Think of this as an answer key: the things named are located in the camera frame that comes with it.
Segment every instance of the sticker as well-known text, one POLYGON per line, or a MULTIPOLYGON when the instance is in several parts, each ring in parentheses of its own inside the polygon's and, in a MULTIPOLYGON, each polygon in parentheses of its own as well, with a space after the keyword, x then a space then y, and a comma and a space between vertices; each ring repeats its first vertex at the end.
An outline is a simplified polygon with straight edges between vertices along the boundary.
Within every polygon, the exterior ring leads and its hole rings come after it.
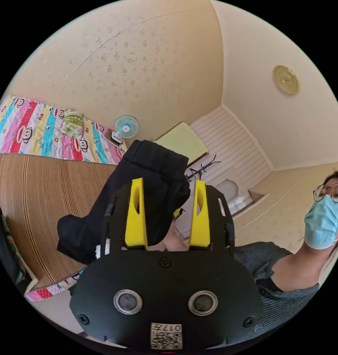
POLYGON ((183 348, 181 324, 152 323, 150 345, 156 350, 178 350, 183 348))

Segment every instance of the face mask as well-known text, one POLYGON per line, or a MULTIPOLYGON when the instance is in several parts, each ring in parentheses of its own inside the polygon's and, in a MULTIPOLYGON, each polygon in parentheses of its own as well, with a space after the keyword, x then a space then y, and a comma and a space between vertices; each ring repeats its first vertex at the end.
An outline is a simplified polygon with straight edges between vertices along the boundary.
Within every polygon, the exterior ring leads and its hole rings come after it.
POLYGON ((315 202, 305 216, 305 243, 313 249, 327 249, 337 240, 338 203, 329 195, 315 202))

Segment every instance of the white fan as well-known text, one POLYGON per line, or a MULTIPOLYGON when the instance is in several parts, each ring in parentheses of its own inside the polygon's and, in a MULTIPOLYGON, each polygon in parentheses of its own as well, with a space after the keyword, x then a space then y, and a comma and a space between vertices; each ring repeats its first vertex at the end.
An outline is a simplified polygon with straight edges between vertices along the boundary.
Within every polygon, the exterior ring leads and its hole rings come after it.
POLYGON ((114 131, 111 138, 118 144, 122 144, 123 138, 132 138, 139 131, 139 123, 133 116, 121 116, 114 123, 114 131))

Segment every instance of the gray shirt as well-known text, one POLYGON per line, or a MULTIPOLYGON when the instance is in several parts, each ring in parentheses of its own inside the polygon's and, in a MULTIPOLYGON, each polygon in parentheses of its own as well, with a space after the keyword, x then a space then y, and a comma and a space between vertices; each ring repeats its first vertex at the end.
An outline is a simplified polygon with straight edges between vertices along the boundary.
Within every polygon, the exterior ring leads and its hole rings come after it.
MULTIPOLYGON (((273 275, 273 265, 282 257, 291 254, 273 242, 257 242, 235 249, 235 258, 253 275, 254 280, 267 279, 273 275)), ((252 326, 250 333, 237 342, 244 342, 283 325, 293 318, 316 294, 319 284, 305 290, 290 292, 270 291, 258 285, 264 311, 252 326)))

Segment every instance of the coat rack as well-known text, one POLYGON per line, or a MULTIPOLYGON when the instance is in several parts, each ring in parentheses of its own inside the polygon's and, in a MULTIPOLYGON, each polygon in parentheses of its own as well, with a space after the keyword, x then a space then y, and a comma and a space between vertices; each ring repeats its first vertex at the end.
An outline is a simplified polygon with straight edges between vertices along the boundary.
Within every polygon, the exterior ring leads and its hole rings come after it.
POLYGON ((187 178, 188 182, 190 182, 192 178, 197 179, 196 175, 198 175, 198 179, 201 180, 202 173, 203 173, 203 172, 204 172, 204 173, 207 173, 206 169, 207 169, 209 166, 211 166, 211 165, 214 164, 214 163, 221 163, 221 162, 215 162, 215 161, 214 161, 214 160, 216 159, 216 155, 217 155, 217 154, 215 154, 215 156, 213 157, 213 160, 212 160, 210 163, 208 163, 207 165, 202 166, 202 164, 201 164, 201 169, 200 169, 200 170, 195 170, 195 169, 190 168, 190 171, 191 171, 192 174, 189 175, 189 176, 186 175, 186 178, 187 178))

